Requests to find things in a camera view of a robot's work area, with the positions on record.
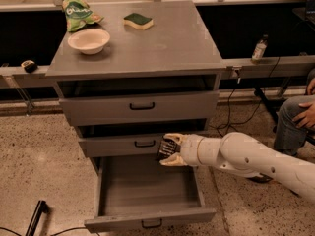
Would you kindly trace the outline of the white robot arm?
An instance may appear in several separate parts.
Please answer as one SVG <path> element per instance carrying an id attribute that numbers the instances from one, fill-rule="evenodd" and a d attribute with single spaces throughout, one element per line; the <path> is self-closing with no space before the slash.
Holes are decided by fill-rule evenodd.
<path id="1" fill-rule="evenodd" d="M 315 202 L 315 165 L 279 153 L 238 132 L 222 138 L 165 134 L 157 160 L 164 166 L 212 166 L 244 178 L 268 176 L 308 201 Z"/>

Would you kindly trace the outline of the person's hand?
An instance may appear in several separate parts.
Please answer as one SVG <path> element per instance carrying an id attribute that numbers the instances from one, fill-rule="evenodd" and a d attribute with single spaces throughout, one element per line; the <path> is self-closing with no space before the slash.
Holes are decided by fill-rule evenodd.
<path id="1" fill-rule="evenodd" d="M 312 128 L 315 125 L 314 90 L 315 79 L 312 79 L 306 88 L 307 95 L 311 96 L 311 100 L 308 102 L 300 103 L 299 107 L 303 108 L 303 111 L 292 119 L 297 128 Z"/>

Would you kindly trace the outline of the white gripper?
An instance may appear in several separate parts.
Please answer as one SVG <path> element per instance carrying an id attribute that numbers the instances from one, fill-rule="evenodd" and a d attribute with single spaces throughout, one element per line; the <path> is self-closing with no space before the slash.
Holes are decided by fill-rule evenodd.
<path id="1" fill-rule="evenodd" d="M 198 166 L 198 146 L 201 137 L 197 135 L 184 135 L 179 133 L 167 133 L 163 136 L 167 141 L 173 141 L 180 145 L 180 154 L 176 152 L 169 158 L 161 160 L 159 163 L 163 166 Z"/>

